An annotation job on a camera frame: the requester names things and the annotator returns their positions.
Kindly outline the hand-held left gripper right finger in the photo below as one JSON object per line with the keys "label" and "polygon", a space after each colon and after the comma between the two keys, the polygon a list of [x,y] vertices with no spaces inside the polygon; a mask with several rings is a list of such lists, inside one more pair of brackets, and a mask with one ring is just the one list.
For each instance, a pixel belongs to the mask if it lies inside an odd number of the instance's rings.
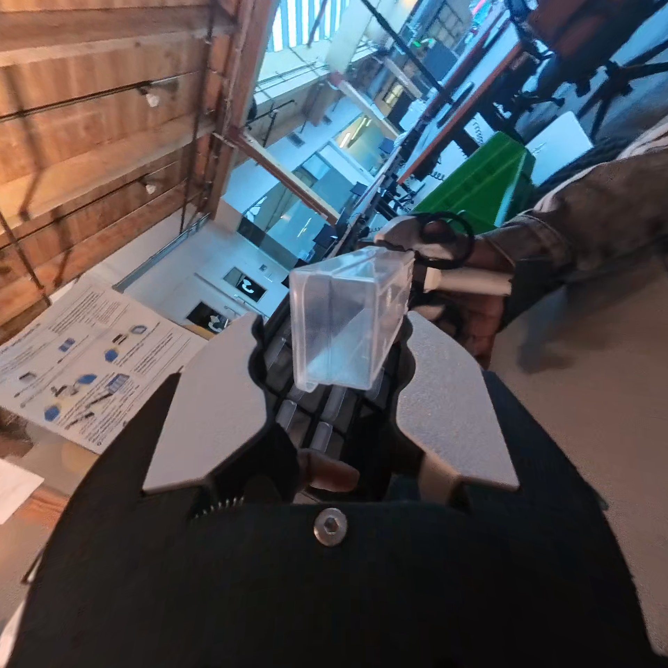
{"label": "hand-held left gripper right finger", "polygon": [[394,421],[419,452],[420,499],[449,504],[463,484],[517,491],[520,481],[480,365],[422,315],[410,311],[405,323],[409,378],[398,391]]}

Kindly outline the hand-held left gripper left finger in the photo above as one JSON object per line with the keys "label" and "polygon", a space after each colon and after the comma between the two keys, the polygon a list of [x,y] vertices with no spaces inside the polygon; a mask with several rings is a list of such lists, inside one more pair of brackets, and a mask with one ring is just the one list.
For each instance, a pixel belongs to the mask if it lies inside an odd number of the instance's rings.
{"label": "hand-held left gripper left finger", "polygon": [[210,498],[238,498],[262,478],[278,498],[293,498],[296,449],[276,423],[266,375],[260,315],[247,313],[206,342],[180,372],[143,491],[197,486]]}

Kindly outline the green plastic bin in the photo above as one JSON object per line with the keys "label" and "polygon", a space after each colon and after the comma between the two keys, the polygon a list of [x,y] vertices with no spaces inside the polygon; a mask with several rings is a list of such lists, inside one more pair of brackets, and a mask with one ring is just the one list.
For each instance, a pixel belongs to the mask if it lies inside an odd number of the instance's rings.
{"label": "green plastic bin", "polygon": [[536,159],[525,146],[497,132],[415,207],[415,213],[449,211],[474,234],[494,230],[526,210],[534,191]]}

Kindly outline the clear plastic drawer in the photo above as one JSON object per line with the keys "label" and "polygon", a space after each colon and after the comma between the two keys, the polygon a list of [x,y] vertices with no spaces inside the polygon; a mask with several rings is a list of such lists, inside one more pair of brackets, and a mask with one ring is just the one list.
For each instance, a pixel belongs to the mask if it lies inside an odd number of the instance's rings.
{"label": "clear plastic drawer", "polygon": [[368,246],[290,272],[299,390],[373,387],[407,313],[414,260],[411,251]]}

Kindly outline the person's right forearm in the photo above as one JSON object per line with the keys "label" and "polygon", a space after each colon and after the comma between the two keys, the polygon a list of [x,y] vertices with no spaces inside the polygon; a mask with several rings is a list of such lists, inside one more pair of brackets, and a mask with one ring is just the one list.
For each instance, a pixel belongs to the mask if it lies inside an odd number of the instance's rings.
{"label": "person's right forearm", "polygon": [[538,295],[518,308],[507,301],[501,329],[565,283],[666,258],[667,143],[629,147],[580,172],[485,237],[514,268],[544,267]]}

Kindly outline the person's right hand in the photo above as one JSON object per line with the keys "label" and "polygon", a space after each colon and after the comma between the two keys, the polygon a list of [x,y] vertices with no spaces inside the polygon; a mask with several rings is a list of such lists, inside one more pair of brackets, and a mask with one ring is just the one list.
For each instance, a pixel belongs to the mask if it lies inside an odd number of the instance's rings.
{"label": "person's right hand", "polygon": [[[414,250],[433,258],[455,255],[454,246],[424,245],[418,239],[417,221],[412,214],[388,221],[373,236],[376,246],[388,250]],[[511,272],[514,266],[489,241],[476,236],[471,266],[494,271]],[[496,333],[502,324],[506,297],[453,292],[415,294],[411,287],[409,308],[451,335],[483,367],[489,365]]]}

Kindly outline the person's left hand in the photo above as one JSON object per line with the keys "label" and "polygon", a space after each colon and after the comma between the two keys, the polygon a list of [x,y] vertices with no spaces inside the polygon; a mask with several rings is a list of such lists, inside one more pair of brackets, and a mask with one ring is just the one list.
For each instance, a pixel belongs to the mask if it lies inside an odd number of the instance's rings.
{"label": "person's left hand", "polygon": [[314,488],[349,493],[357,488],[360,472],[348,463],[309,448],[298,450],[296,456],[299,465],[298,491]]}

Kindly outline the black arrow sign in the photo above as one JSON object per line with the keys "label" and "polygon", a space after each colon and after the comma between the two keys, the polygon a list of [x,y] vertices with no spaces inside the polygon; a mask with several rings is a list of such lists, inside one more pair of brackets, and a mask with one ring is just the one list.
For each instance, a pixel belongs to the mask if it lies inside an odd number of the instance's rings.
{"label": "black arrow sign", "polygon": [[230,324],[226,315],[202,301],[193,307],[186,320],[213,335],[221,333]]}
{"label": "black arrow sign", "polygon": [[237,267],[232,267],[223,280],[234,290],[234,295],[243,300],[258,303],[266,293],[266,288],[257,283]]}

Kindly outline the printed instruction sheet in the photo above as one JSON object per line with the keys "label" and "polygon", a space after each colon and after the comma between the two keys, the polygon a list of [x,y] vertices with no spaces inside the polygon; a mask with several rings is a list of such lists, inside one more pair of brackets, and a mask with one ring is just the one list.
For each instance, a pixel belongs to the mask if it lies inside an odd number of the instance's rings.
{"label": "printed instruction sheet", "polygon": [[206,339],[81,279],[1,347],[1,407],[101,454]]}

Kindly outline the long orange-edged desk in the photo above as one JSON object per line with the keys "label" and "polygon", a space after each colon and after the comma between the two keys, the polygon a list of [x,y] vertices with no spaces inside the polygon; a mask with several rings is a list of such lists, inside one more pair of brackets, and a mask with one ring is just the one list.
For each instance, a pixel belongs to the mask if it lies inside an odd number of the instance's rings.
{"label": "long orange-edged desk", "polygon": [[455,144],[467,158],[478,148],[474,135],[465,128],[482,114],[494,82],[515,66],[524,53],[509,12],[498,11],[446,78],[446,97],[440,94],[428,104],[411,131],[415,141],[411,155],[397,171],[398,185],[420,179],[435,168],[442,152]]}

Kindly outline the white paper sheet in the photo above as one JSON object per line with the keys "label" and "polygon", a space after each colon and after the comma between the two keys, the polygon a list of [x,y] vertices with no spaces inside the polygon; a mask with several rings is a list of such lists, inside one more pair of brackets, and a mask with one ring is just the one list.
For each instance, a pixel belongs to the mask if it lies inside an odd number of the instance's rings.
{"label": "white paper sheet", "polygon": [[1,524],[19,510],[44,480],[29,470],[1,459]]}

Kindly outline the black office chair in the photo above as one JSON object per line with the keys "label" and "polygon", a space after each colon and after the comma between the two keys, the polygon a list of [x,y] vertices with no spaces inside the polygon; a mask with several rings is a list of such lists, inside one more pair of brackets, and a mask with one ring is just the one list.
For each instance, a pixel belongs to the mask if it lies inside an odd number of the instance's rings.
{"label": "black office chair", "polygon": [[639,27],[666,1],[538,1],[522,27],[550,52],[536,88],[518,93],[505,110],[520,116],[541,103],[562,106],[554,93],[562,84],[577,97],[590,93],[591,80]]}

